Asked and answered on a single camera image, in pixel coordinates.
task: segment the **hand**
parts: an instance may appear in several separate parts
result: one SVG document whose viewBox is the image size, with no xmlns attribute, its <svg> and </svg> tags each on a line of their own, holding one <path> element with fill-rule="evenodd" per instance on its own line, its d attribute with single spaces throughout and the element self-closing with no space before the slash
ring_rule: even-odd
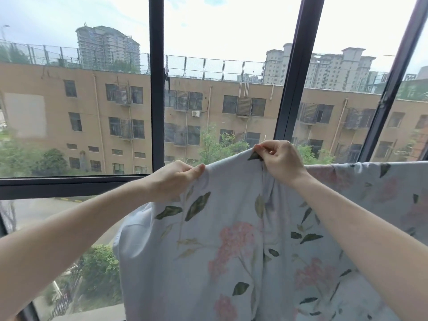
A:
<svg viewBox="0 0 428 321">
<path fill-rule="evenodd" d="M 265 161 L 268 171 L 281 183 L 294 187 L 301 177 L 310 177 L 296 148 L 289 141 L 264 141 L 253 148 Z"/>
<path fill-rule="evenodd" d="M 205 164 L 192 167 L 182 161 L 167 164 L 151 175 L 135 180 L 147 190 L 151 202 L 165 202 L 183 193 L 205 171 Z"/>
</svg>

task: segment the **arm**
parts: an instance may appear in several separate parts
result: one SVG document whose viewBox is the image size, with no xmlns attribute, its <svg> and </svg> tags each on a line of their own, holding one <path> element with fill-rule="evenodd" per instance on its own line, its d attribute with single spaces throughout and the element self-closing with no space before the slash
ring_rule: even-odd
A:
<svg viewBox="0 0 428 321">
<path fill-rule="evenodd" d="M 182 193 L 205 166 L 175 161 L 152 175 L 0 239 L 0 320 L 27 305 L 111 226 L 147 202 Z"/>
<path fill-rule="evenodd" d="M 269 172 L 303 197 L 388 306 L 403 321 L 428 320 L 428 247 L 313 178 L 288 141 L 254 150 Z"/>
</svg>

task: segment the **street lamp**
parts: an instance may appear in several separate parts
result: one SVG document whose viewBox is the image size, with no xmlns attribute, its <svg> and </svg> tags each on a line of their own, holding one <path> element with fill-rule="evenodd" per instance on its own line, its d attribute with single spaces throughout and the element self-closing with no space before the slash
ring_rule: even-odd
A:
<svg viewBox="0 0 428 321">
<path fill-rule="evenodd" d="M 3 25 L 1 26 L 1 37 L 5 41 L 6 37 L 4 36 L 4 29 L 10 27 L 9 25 Z"/>
</svg>

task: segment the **floral fabric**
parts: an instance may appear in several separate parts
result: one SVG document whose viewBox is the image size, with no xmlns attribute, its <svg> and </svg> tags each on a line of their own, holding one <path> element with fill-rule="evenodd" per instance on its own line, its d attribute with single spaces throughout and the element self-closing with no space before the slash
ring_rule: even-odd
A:
<svg viewBox="0 0 428 321">
<path fill-rule="evenodd" d="M 427 163 L 308 171 L 428 243 Z M 127 321 L 399 321 L 316 212 L 251 150 L 208 165 L 174 202 L 131 213 L 113 249 Z"/>
</svg>

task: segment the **glass pane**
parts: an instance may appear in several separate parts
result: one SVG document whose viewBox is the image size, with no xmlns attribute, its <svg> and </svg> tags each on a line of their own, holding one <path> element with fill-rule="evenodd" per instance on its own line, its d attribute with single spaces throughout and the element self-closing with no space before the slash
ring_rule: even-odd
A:
<svg viewBox="0 0 428 321">
<path fill-rule="evenodd" d="M 306 164 L 356 162 L 415 2 L 325 0 L 292 138 Z"/>
<path fill-rule="evenodd" d="M 422 159 L 428 144 L 428 28 L 425 25 L 372 155 L 372 162 Z"/>
<path fill-rule="evenodd" d="M 300 2 L 165 0 L 165 164 L 211 163 L 273 138 Z M 267 4 L 274 29 L 237 16 L 260 18 Z"/>
<path fill-rule="evenodd" d="M 92 198 L 42 198 L 0 201 L 0 214 L 8 232 L 24 229 L 68 208 Z M 40 321 L 56 320 L 65 314 L 93 311 L 91 320 L 115 315 L 115 321 L 125 320 L 119 265 L 112 253 L 112 244 L 122 221 L 117 222 L 56 280 L 33 300 Z M 76 320 L 88 315 L 77 314 Z"/>
<path fill-rule="evenodd" d="M 150 173 L 148 0 L 2 8 L 0 178 Z"/>
</svg>

